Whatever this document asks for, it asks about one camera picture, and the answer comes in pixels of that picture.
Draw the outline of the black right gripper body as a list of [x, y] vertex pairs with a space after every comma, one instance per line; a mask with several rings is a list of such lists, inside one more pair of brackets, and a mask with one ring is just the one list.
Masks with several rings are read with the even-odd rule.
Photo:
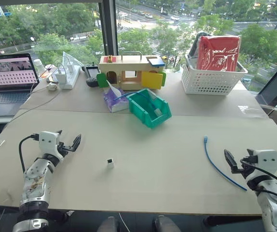
[[258, 176], [255, 166], [258, 164], [258, 156], [248, 156], [240, 160], [241, 168], [237, 169], [237, 174], [241, 174], [244, 179], [254, 179]]

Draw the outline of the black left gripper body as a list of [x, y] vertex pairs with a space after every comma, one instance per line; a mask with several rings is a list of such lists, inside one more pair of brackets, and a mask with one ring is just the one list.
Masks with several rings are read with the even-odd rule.
[[64, 145], [63, 142], [59, 142], [57, 146], [57, 151], [62, 157], [65, 157], [69, 152], [74, 152], [75, 150], [74, 150], [74, 147], [67, 146], [67, 145]]

